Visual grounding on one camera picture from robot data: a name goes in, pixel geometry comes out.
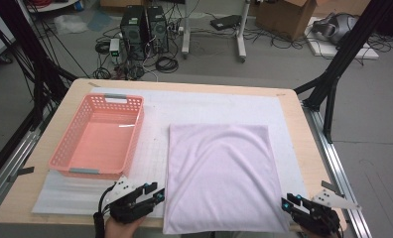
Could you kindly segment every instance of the white desk leg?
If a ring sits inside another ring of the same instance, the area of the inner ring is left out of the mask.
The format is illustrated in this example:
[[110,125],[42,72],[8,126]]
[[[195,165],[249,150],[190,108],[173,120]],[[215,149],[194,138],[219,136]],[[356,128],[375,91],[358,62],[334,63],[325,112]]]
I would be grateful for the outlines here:
[[191,40],[191,28],[190,28],[190,13],[189,13],[189,0],[185,0],[185,24],[184,24],[184,38],[182,41],[182,55],[184,59],[188,57],[190,53],[190,40]]
[[246,60],[246,50],[245,50],[245,43],[243,41],[243,32],[245,31],[246,18],[249,12],[249,5],[250,5],[250,0],[245,0],[245,5],[243,7],[243,13],[242,13],[242,21],[240,22],[240,28],[239,30],[237,30],[236,33],[237,47],[239,48],[239,56],[242,62],[245,62]]

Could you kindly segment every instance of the concrete floor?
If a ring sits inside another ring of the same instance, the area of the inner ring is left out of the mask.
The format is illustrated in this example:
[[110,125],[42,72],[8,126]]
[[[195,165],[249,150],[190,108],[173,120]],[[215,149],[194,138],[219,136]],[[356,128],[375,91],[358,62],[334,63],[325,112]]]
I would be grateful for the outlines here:
[[[76,14],[71,10],[53,14],[62,13]],[[94,10],[77,14],[87,23],[96,16]],[[194,24],[209,29],[209,20],[197,19]],[[61,40],[91,73],[96,68],[95,39],[118,24],[119,18],[113,18],[100,31],[63,35]],[[253,19],[248,21],[251,27]],[[321,75],[329,64],[329,60],[314,57],[308,46],[283,50],[271,46],[270,40],[261,37],[255,43],[246,41],[247,59],[241,63],[234,39],[192,35],[188,59],[177,56],[179,69],[172,74],[155,74],[159,81],[166,82],[295,88]],[[83,75],[56,40],[52,41],[62,66]],[[378,54],[379,60],[366,60],[364,65],[354,61],[342,76],[332,138],[372,236],[393,237],[393,50]],[[142,80],[154,81],[156,77],[147,73]],[[300,99],[308,95],[303,93]],[[32,107],[18,66],[0,64],[0,149]],[[93,232],[89,226],[0,224],[0,237],[90,237]],[[137,236],[159,237],[160,230],[142,229]]]

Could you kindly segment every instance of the pink plastic basket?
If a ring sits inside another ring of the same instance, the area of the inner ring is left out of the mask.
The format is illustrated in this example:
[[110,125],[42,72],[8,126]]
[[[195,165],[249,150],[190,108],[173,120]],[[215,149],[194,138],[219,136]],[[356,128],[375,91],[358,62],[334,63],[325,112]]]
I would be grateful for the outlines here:
[[64,176],[119,179],[128,176],[144,119],[140,96],[85,95],[49,166]]

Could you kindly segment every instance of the wooden tabletop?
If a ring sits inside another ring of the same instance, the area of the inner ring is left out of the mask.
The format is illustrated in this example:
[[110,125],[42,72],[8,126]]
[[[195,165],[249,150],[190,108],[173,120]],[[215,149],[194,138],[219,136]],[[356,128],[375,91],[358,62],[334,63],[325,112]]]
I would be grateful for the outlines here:
[[[92,216],[47,215],[32,213],[33,206],[48,174],[48,160],[73,117],[83,96],[93,87],[131,88],[146,90],[169,90],[181,92],[207,92],[277,97],[280,100],[287,127],[299,162],[302,177],[312,197],[318,193],[321,181],[329,181],[323,160],[296,93],[291,89],[202,85],[184,83],[114,81],[78,79],[70,87],[61,106],[42,135],[25,168],[35,167],[32,174],[19,176],[0,206],[0,222],[30,224],[87,224],[93,225]],[[162,227],[163,220],[147,218],[142,226]],[[344,219],[341,226],[345,229]]]

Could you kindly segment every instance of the folded towel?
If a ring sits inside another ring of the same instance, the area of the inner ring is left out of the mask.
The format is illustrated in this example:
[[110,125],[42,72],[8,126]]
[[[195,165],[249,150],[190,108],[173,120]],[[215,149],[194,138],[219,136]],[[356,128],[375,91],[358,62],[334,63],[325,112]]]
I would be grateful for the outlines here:
[[287,232],[267,126],[171,125],[165,234]]

